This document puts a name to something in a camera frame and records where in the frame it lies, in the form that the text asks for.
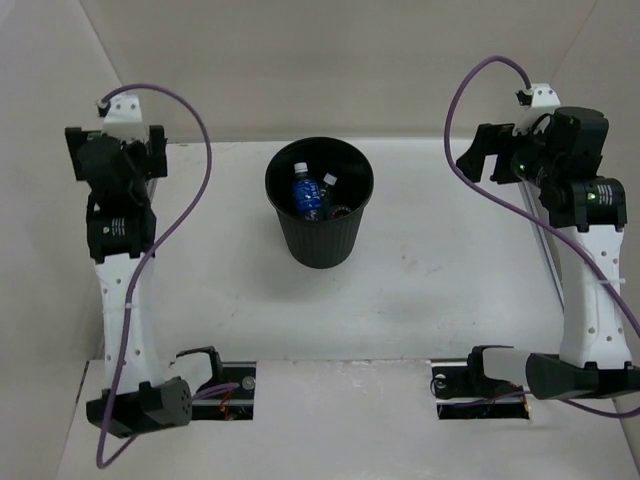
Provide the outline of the clear unlabelled plastic bottle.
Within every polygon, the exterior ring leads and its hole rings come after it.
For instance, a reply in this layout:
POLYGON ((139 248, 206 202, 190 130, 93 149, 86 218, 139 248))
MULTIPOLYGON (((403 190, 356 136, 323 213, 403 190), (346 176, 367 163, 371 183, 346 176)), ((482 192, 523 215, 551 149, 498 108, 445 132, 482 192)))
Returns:
POLYGON ((319 185, 320 199, 324 208, 329 208, 334 196, 337 177, 331 173, 326 173, 319 185))

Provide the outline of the red label clear bottle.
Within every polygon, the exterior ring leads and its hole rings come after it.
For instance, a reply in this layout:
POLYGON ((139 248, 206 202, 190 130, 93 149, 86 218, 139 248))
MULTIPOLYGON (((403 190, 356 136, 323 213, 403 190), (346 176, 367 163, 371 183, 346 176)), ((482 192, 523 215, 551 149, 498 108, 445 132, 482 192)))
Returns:
POLYGON ((352 209, 346 205, 333 205, 326 214, 327 220, 337 220, 344 218, 352 213, 352 209))

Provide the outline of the blue label clear bottle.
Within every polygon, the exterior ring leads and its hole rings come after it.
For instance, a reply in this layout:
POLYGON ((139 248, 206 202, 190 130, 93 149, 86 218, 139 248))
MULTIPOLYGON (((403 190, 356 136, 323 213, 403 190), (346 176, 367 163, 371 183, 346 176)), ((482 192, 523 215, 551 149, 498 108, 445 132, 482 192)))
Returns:
POLYGON ((305 162, 294 164, 292 194, 296 213, 301 218, 313 222, 320 220, 322 200, 319 186, 305 162))

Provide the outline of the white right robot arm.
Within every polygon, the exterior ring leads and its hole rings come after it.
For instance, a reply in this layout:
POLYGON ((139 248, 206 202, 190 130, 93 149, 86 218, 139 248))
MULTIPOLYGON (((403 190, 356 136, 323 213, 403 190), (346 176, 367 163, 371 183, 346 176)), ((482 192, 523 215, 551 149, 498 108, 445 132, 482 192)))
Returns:
POLYGON ((560 241, 564 325, 556 354, 517 356, 523 383, 539 400, 611 398, 639 390, 639 369, 624 337, 619 255, 627 222, 623 185, 598 173, 609 130, 603 113, 558 107, 513 124, 478 126, 456 166, 472 184, 485 160, 491 181, 529 183, 548 213, 542 227, 560 241))

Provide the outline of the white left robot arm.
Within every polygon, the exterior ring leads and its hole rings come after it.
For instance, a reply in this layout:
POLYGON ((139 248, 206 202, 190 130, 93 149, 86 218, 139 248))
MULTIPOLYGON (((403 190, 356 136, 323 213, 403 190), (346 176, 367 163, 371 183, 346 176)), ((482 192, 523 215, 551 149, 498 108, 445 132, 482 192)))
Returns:
POLYGON ((154 342, 149 283, 156 216, 148 183, 167 174, 164 129, 150 127, 145 140, 80 127, 64 135, 75 177, 90 188, 87 244, 102 289, 105 386, 87 402, 86 418, 120 439, 186 426, 194 391, 214 398, 225 376, 212 348, 179 353, 169 375, 154 342))

